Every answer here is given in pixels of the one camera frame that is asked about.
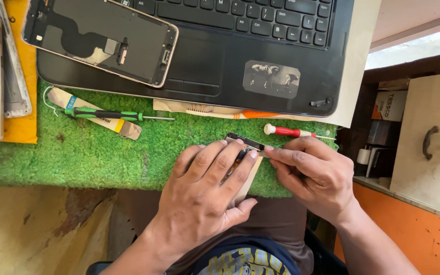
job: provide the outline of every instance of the green screwdriver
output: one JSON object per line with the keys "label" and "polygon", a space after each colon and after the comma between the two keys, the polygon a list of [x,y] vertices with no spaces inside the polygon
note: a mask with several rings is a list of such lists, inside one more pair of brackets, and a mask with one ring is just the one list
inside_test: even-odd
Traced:
{"label": "green screwdriver", "polygon": [[143,116],[142,113],[136,112],[118,112],[118,111],[105,111],[101,109],[93,109],[88,107],[74,107],[72,109],[66,109],[64,111],[66,115],[81,118],[121,118],[128,121],[143,121],[146,119],[164,119],[164,120],[175,120],[175,118],[169,117],[155,117],[155,116]]}

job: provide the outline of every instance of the red screwdriver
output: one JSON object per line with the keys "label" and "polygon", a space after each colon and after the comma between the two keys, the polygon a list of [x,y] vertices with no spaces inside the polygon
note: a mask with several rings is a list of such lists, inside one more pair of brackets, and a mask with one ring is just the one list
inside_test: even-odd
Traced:
{"label": "red screwdriver", "polygon": [[335,140],[332,137],[325,137],[325,136],[319,136],[315,133],[310,133],[307,131],[303,131],[300,129],[288,129],[284,127],[276,127],[271,125],[270,123],[267,123],[266,126],[264,126],[264,133],[265,134],[280,134],[280,135],[290,135],[294,136],[295,138],[299,138],[301,136],[312,136],[319,139],[327,139],[327,140]]}

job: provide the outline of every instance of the laptop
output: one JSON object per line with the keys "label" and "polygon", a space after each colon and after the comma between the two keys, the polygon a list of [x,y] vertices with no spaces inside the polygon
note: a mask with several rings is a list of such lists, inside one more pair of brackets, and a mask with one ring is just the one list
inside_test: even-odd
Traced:
{"label": "laptop", "polygon": [[62,87],[281,114],[327,117],[337,108],[353,0],[119,2],[180,29],[161,89],[38,49],[40,77]]}

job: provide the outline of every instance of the navy t-shirt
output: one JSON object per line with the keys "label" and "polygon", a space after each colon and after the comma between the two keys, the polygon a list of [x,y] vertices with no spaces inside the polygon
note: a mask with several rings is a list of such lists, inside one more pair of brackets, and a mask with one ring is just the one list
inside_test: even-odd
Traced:
{"label": "navy t-shirt", "polygon": [[192,267],[193,275],[300,275],[288,251],[268,236],[233,237]]}

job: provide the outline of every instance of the hand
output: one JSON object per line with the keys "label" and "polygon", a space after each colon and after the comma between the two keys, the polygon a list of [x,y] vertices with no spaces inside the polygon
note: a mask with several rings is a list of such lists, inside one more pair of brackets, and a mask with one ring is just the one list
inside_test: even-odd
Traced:
{"label": "hand", "polygon": [[144,235],[166,247],[167,253],[181,256],[245,222],[257,203],[255,199],[244,200],[237,208],[227,210],[227,206],[247,180],[257,160],[257,152],[248,153],[220,185],[242,144],[242,140],[229,145],[226,141],[215,141],[206,147],[193,145],[184,150],[162,190],[159,211]]}
{"label": "hand", "polygon": [[300,137],[283,149],[266,146],[265,153],[276,168],[278,181],[312,213],[335,227],[360,207],[352,192],[352,160],[318,139]]}

